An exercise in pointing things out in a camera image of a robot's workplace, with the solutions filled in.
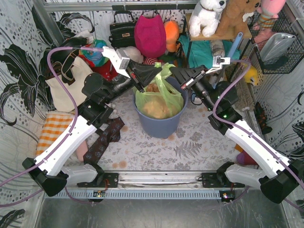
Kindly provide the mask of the green plastic trash bag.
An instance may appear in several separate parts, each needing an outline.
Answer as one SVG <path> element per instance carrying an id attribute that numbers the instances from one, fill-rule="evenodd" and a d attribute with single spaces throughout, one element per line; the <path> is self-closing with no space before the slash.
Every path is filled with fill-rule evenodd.
<path id="1" fill-rule="evenodd" d="M 183 109 L 184 98 L 176 88 L 174 88 L 168 80 L 171 79 L 170 67 L 173 64 L 155 64 L 160 72 L 156 77 L 144 88 L 144 92 L 133 89 L 135 95 L 135 105 L 143 115 L 152 119 L 168 119 Z"/>

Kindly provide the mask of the blue lint roller mop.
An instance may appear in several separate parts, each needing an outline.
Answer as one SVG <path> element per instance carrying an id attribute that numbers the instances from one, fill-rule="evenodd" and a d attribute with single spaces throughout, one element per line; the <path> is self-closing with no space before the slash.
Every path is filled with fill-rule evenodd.
<path id="1" fill-rule="evenodd" d="M 227 54 L 227 57 L 232 58 L 232 56 L 233 56 L 234 52 L 236 51 L 236 49 L 237 49 L 240 41 L 242 40 L 242 38 L 243 38 L 243 32 L 239 32 L 237 34 L 237 36 L 236 36 L 236 38 L 235 38 L 235 40 L 234 40 L 231 48 L 230 48 L 228 54 Z M 221 69 L 221 71 L 219 72 L 219 75 L 218 75 L 218 77 L 217 77 L 217 79 L 216 79 L 216 81 L 215 81 L 215 83 L 213 85 L 213 88 L 216 87 L 216 85 L 217 85 L 218 82 L 220 82 L 220 81 L 223 80 L 223 78 L 224 78 L 224 72 L 225 72 L 226 68 L 227 68 L 227 66 L 224 65 L 223 68 Z"/>

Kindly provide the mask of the blue trash bin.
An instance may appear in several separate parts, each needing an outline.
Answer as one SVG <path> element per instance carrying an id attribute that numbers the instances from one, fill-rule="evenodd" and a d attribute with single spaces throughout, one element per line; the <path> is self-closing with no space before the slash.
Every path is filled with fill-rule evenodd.
<path id="1" fill-rule="evenodd" d="M 168 138 L 178 128 L 180 117 L 188 105 L 188 94 L 170 76 L 163 80 L 169 98 L 160 92 L 140 93 L 134 90 L 133 106 L 138 114 L 143 130 L 154 138 Z"/>

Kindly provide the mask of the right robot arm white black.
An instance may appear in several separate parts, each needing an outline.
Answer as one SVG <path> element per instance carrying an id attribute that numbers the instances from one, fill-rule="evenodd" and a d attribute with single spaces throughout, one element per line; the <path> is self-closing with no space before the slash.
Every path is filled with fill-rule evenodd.
<path id="1" fill-rule="evenodd" d="M 273 203 L 279 204 L 298 186 L 303 186 L 304 165 L 291 161 L 268 145 L 250 128 L 242 115 L 233 108 L 237 101 L 235 82 L 221 81 L 212 87 L 204 66 L 184 69 L 171 67 L 171 73 L 182 90 L 191 89 L 209 111 L 211 126 L 239 145 L 259 166 L 259 169 L 226 162 L 208 183 L 222 187 L 254 187 Z"/>

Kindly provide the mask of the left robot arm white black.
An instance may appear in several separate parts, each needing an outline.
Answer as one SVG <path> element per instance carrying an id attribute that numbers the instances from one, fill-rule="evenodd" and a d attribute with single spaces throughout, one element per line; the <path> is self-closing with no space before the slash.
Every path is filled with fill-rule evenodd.
<path id="1" fill-rule="evenodd" d="M 82 92 L 87 98 L 71 124 L 43 153 L 34 159 L 26 158 L 22 163 L 49 197 L 67 186 L 97 187 L 103 183 L 104 171 L 99 165 L 87 161 L 82 166 L 66 167 L 65 162 L 86 138 L 106 123 L 113 112 L 109 105 L 113 100 L 133 87 L 142 92 L 161 70 L 130 61 L 127 75 L 119 74 L 117 81 L 109 82 L 95 72 L 85 78 Z"/>

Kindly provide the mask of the cream canvas tote bag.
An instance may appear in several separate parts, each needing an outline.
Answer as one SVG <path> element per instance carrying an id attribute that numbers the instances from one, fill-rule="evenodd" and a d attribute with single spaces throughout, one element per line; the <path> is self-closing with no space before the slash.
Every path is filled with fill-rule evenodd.
<path id="1" fill-rule="evenodd" d="M 84 81 L 89 74 L 93 73 L 93 71 L 89 65 L 80 57 L 75 58 L 71 71 L 75 81 L 71 85 L 68 83 L 63 84 L 72 95 L 73 99 L 76 102 L 76 105 L 79 106 L 87 98 L 87 96 L 82 93 Z M 47 80 L 46 83 L 50 87 L 53 104 L 57 111 L 69 113 L 75 109 L 70 97 L 67 95 L 55 77 Z"/>

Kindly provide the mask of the pink white pig plush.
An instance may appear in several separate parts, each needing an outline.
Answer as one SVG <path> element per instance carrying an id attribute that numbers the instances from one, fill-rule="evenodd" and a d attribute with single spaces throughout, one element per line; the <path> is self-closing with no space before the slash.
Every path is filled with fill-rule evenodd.
<path id="1" fill-rule="evenodd" d="M 151 58 L 151 57 L 146 57 L 143 61 L 143 64 L 145 64 L 145 65 L 155 66 L 155 64 L 157 64 L 157 63 L 163 64 L 163 61 L 161 61 L 157 58 Z"/>

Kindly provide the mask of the teal folded cloth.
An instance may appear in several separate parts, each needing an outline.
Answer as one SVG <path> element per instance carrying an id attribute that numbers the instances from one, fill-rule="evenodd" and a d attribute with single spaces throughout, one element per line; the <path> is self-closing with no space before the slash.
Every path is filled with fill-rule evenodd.
<path id="1" fill-rule="evenodd" d="M 222 40 L 223 46 L 226 53 L 228 53 L 232 47 L 232 42 Z M 188 54 L 188 46 L 189 46 L 189 38 L 187 36 L 180 36 L 179 42 L 182 45 L 183 51 L 187 57 Z M 232 59 L 239 59 L 240 50 L 235 50 Z M 188 64 L 190 68 L 196 68 L 201 65 L 204 65 L 206 68 L 212 68 L 213 56 L 210 48 L 210 43 L 208 40 L 206 41 L 193 41 L 190 49 L 190 55 L 188 58 Z"/>

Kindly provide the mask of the white sheep plush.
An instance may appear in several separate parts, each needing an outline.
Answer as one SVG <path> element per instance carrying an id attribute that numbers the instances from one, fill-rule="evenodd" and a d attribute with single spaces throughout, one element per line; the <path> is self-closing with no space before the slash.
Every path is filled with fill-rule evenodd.
<path id="1" fill-rule="evenodd" d="M 143 55 L 141 52 L 133 46 L 122 48 L 122 50 L 126 53 L 126 55 L 132 60 L 137 63 L 143 63 Z"/>

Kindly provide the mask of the red cloth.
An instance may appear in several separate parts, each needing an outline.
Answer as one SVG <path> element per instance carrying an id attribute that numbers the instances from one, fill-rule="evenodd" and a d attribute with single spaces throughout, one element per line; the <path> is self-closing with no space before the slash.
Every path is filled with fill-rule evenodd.
<path id="1" fill-rule="evenodd" d="M 118 76 L 118 73 L 116 72 L 110 60 L 108 60 L 102 66 L 93 67 L 92 71 L 99 73 L 107 81 L 112 81 L 116 76 Z"/>

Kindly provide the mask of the black metal shelf rack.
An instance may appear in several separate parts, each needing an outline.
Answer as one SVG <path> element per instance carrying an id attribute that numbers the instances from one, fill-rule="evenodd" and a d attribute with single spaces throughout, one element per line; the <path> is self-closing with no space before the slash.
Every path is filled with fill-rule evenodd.
<path id="1" fill-rule="evenodd" d="M 181 36 L 187 36 L 189 38 L 189 41 L 190 41 L 189 42 L 189 46 L 188 46 L 188 54 L 187 54 L 187 57 L 186 57 L 186 62 L 188 63 L 188 58 L 189 58 L 189 55 L 190 55 L 190 49 L 191 49 L 191 45 L 192 45 L 193 41 L 206 41 L 206 40 L 208 40 L 209 43 L 210 43 L 210 48 L 211 48 L 212 56 L 226 57 L 225 56 L 225 50 L 223 48 L 223 42 L 222 42 L 222 40 L 233 40 L 233 42 L 234 42 L 234 40 L 235 40 L 235 38 L 236 38 L 237 35 L 234 34 L 233 29 L 230 28 L 226 32 L 226 34 L 224 36 L 222 36 L 222 37 L 219 37 L 218 35 L 214 34 L 213 36 L 211 36 L 209 38 L 206 38 L 202 34 L 200 34 L 198 37 L 192 38 L 190 36 L 190 34 L 189 34 L 189 20 L 190 20 L 190 17 L 191 17 L 190 13 L 187 13 L 185 15 L 185 19 L 183 20 L 183 22 L 184 22 L 184 24 L 183 24 L 183 31 L 180 34 Z M 251 35 L 251 33 L 250 33 L 250 31 L 249 31 L 248 28 L 247 28 L 246 32 L 243 33 L 242 40 L 245 39 L 245 38 L 248 38 L 248 39 L 252 38 L 252 35 Z"/>

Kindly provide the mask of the magenta felt hat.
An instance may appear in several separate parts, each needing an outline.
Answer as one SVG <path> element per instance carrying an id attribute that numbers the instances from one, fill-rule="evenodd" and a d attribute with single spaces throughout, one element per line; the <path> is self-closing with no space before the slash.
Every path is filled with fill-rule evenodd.
<path id="1" fill-rule="evenodd" d="M 162 18 L 157 14 L 153 18 L 141 15 L 134 28 L 136 48 L 145 57 L 158 58 L 166 50 L 166 32 Z"/>

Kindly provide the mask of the colourful printed cloth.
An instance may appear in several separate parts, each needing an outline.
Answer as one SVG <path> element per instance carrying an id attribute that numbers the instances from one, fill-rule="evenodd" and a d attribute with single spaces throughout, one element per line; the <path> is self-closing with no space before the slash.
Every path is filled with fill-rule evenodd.
<path id="1" fill-rule="evenodd" d="M 90 48 L 103 48 L 107 43 L 104 40 L 95 39 L 92 44 L 86 45 Z M 109 58 L 104 57 L 101 52 L 80 50 L 79 55 L 91 68 L 102 67 L 109 61 Z"/>

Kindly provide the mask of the black leather handbag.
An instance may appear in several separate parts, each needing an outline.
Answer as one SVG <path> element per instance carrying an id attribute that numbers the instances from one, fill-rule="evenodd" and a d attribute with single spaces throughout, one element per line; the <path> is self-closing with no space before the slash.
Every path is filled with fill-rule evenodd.
<path id="1" fill-rule="evenodd" d="M 116 22 L 116 16 L 118 14 L 128 14 L 131 17 L 131 21 L 122 23 Z M 109 36 L 109 42 L 113 48 L 126 48 L 136 46 L 134 38 L 134 29 L 136 22 L 137 21 L 134 19 L 130 11 L 121 10 L 114 13 L 114 21 L 109 26 L 111 33 Z"/>

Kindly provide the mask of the orange plush toy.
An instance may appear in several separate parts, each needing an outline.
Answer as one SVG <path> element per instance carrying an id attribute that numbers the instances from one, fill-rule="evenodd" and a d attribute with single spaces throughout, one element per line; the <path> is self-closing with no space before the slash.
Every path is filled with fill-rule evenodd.
<path id="1" fill-rule="evenodd" d="M 166 49 L 169 52 L 177 52 L 180 44 L 177 44 L 179 38 L 179 26 L 174 20 L 166 21 L 164 23 L 166 33 Z"/>

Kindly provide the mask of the yellow duck plush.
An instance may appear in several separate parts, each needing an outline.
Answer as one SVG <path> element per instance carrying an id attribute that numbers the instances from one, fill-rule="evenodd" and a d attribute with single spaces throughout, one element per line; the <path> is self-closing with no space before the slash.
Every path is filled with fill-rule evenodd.
<path id="1" fill-rule="evenodd" d="M 250 66 L 250 69 L 244 75 L 244 80 L 246 83 L 256 86 L 258 84 L 258 71 L 254 66 Z"/>

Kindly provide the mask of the white dog plush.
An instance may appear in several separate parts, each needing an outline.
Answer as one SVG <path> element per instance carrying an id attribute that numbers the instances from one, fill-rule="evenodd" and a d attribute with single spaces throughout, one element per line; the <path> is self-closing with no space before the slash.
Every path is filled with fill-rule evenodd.
<path id="1" fill-rule="evenodd" d="M 213 36 L 226 3 L 226 0 L 199 0 L 189 20 L 190 36 L 192 38 L 200 34 L 206 38 Z"/>

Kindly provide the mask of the brown teddy bear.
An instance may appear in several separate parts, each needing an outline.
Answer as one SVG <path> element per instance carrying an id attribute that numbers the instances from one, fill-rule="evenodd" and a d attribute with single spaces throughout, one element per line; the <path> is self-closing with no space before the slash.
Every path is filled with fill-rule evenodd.
<path id="1" fill-rule="evenodd" d="M 222 37 L 231 28 L 234 34 L 245 33 L 247 19 L 254 15 L 260 6 L 260 0 L 229 0 L 222 12 L 216 35 Z"/>

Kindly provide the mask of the dark floral necktie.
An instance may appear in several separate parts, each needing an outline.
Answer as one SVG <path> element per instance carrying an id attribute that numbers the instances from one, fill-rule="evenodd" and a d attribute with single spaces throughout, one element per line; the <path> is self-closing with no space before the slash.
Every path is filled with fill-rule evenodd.
<path id="1" fill-rule="evenodd" d="M 96 131 L 99 137 L 84 154 L 84 164 L 98 164 L 109 144 L 120 140 L 120 130 L 124 127 L 123 120 L 117 117 L 108 119 L 105 124 L 107 128 L 104 131 L 101 129 Z"/>

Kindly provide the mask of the silver foil pouch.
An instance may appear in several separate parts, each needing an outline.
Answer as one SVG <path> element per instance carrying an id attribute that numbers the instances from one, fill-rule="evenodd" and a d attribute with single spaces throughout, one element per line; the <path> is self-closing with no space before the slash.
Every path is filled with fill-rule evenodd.
<path id="1" fill-rule="evenodd" d="M 296 36 L 288 33 L 275 33 L 263 46 L 260 57 L 263 62 L 283 55 L 295 41 Z"/>

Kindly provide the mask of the pink sponge roll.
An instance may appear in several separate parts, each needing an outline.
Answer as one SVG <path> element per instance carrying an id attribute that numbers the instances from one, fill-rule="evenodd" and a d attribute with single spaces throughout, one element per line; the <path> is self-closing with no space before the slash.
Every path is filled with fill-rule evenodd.
<path id="1" fill-rule="evenodd" d="M 87 153 L 87 151 L 88 151 L 88 145 L 86 140 L 84 140 L 76 149 L 76 155 L 80 162 L 84 161 L 84 155 Z"/>

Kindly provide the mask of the orange checked towel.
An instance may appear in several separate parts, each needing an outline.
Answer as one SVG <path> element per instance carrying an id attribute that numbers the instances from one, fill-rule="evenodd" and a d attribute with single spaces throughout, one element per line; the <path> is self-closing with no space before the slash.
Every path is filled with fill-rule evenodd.
<path id="1" fill-rule="evenodd" d="M 48 112 L 35 154 L 40 155 L 44 152 L 66 130 L 73 118 L 74 115 L 70 113 Z"/>

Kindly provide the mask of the pink plush toy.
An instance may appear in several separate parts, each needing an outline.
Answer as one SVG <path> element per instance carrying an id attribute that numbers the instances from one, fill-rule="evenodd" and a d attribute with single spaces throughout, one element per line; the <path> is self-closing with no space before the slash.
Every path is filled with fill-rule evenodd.
<path id="1" fill-rule="evenodd" d="M 262 0 L 257 11 L 259 13 L 253 30 L 271 29 L 278 19 L 278 13 L 282 10 L 286 0 Z"/>

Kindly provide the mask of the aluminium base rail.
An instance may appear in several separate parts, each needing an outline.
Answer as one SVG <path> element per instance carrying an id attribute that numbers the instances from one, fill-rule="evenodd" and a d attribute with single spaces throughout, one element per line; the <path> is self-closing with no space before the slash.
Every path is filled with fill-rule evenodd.
<path id="1" fill-rule="evenodd" d="M 63 188 L 55 199 L 101 201 L 137 200 L 220 200 L 236 198 L 236 191 L 250 186 L 260 190 L 266 173 L 260 169 L 233 166 L 224 177 L 219 171 L 107 171 L 101 183 L 79 183 Z"/>

